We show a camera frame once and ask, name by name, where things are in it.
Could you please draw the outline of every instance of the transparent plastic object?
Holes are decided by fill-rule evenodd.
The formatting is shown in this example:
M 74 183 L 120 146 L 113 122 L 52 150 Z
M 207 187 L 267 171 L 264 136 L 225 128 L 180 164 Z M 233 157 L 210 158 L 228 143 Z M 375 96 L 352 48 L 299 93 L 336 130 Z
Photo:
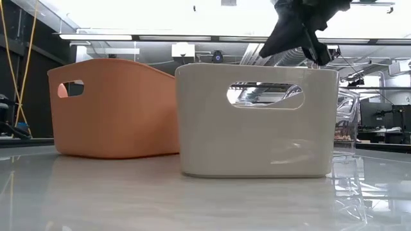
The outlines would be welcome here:
M 347 89 L 338 90 L 334 156 L 355 154 L 359 107 L 359 94 Z

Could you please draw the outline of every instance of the white table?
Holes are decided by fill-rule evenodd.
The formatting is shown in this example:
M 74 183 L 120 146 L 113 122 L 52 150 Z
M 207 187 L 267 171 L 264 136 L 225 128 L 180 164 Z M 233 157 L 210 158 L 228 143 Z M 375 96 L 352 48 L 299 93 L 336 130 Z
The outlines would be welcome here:
M 201 179 L 178 155 L 0 149 L 0 230 L 411 230 L 411 155 L 358 154 L 334 178 Z

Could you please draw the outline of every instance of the ceiling duct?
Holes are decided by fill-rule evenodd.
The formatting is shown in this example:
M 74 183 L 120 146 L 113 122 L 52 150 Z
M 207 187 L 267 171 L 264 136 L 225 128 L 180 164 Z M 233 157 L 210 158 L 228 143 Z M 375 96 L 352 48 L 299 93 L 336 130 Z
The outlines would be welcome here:
M 266 65 L 295 67 L 300 66 L 305 60 L 306 57 L 304 56 L 304 52 L 302 52 L 302 49 L 298 47 L 271 56 Z

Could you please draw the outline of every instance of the ceiling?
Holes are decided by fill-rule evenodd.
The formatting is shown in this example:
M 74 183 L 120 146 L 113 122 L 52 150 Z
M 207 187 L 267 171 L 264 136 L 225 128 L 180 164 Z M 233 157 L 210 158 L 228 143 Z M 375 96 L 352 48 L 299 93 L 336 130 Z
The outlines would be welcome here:
M 35 0 L 12 0 L 29 13 L 33 13 Z M 411 35 L 411 1 L 392 0 L 394 11 L 388 14 L 386 6 L 353 6 L 348 12 L 338 12 L 329 22 L 328 29 L 318 31 L 322 38 L 374 38 L 395 39 Z M 127 33 L 173 35 L 247 35 L 268 36 L 277 21 L 270 0 L 237 0 L 236 6 L 222 6 L 221 0 L 116 0 L 107 4 L 99 0 L 40 0 L 39 19 L 55 31 L 72 33 Z M 134 48 L 133 42 L 93 42 L 94 47 Z M 242 56 L 248 44 L 195 43 L 196 51 L 223 51 L 224 55 Z M 143 63 L 171 61 L 171 43 L 138 42 L 137 60 Z M 350 63 L 373 62 L 387 64 L 388 58 L 411 56 L 405 46 L 341 46 L 342 54 Z M 133 55 L 119 56 L 134 59 Z M 225 59 L 237 62 L 241 57 Z M 332 64 L 346 64 L 337 59 Z M 153 65 L 173 74 L 178 62 Z M 370 68 L 355 66 L 355 71 Z M 353 74 L 351 67 L 327 67 L 340 71 L 342 77 Z

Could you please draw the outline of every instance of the ceiling light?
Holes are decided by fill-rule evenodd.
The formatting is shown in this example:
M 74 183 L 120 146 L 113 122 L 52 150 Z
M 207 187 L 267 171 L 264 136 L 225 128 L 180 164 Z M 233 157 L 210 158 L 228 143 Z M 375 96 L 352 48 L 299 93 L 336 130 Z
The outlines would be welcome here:
M 220 37 L 222 42 L 265 42 L 266 37 Z
M 132 40 L 131 35 L 61 34 L 64 40 Z
M 172 35 L 143 35 L 140 40 L 158 41 L 211 41 L 210 36 L 172 36 Z

